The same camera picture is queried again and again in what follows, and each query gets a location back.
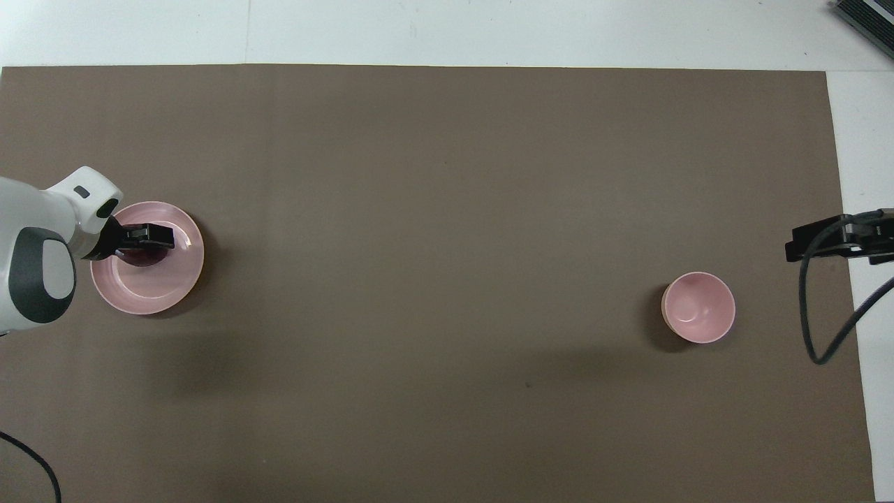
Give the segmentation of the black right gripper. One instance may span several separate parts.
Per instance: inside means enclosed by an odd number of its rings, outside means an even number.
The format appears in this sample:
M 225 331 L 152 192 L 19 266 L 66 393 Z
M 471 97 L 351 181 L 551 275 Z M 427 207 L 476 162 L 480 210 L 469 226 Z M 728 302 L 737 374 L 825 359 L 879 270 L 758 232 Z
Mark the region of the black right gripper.
M 791 239 L 785 244 L 788 262 L 799 262 L 809 246 L 828 227 L 846 220 L 845 232 L 837 227 L 818 241 L 814 257 L 866 257 L 872 266 L 893 261 L 893 210 L 878 209 L 845 217 L 829 217 L 795 227 Z

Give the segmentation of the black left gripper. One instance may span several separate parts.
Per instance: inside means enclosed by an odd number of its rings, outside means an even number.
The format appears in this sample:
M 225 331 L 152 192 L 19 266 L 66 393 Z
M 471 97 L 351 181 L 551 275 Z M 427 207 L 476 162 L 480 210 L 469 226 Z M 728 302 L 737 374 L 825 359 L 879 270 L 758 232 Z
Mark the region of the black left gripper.
M 98 241 L 82 258 L 102 261 L 116 256 L 122 261 L 151 261 L 148 249 L 173 249 L 174 237 L 175 233 L 169 226 L 155 223 L 122 225 L 115 216 L 111 216 L 103 225 Z

